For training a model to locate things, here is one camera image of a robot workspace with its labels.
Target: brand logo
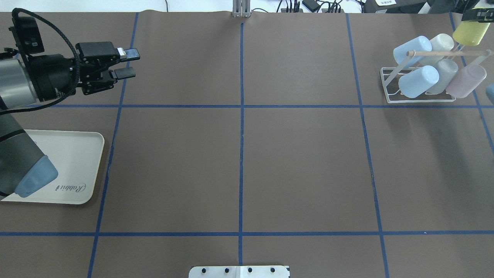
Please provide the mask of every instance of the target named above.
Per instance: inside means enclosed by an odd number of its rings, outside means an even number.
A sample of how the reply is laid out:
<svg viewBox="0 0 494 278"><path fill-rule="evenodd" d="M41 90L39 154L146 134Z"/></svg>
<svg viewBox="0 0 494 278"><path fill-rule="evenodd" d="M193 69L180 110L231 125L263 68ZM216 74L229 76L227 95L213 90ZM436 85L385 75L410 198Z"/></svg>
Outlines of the brand logo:
<svg viewBox="0 0 494 278"><path fill-rule="evenodd" d="M57 185L55 191L70 191L70 192L82 192L86 189L86 184L80 183L78 185Z"/></svg>

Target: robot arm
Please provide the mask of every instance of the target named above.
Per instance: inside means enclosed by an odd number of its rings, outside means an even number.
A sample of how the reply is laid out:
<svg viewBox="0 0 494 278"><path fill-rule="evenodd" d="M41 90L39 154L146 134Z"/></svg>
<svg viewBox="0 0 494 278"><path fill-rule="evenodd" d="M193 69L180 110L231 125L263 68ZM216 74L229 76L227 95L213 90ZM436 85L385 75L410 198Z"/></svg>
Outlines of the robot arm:
<svg viewBox="0 0 494 278"><path fill-rule="evenodd" d="M20 17L23 12L29 17ZM74 54L38 55L44 46L36 19L52 27ZM24 9L12 11L16 47L0 53L0 198L16 193L27 197L53 181L58 172L10 113L40 110L75 94L109 90L118 80L135 76L134 69L109 68L140 59L137 49L115 48L111 42L79 43L73 47L63 33L46 19ZM22 62L13 59L17 54ZM29 104L48 104L17 109Z"/></svg>

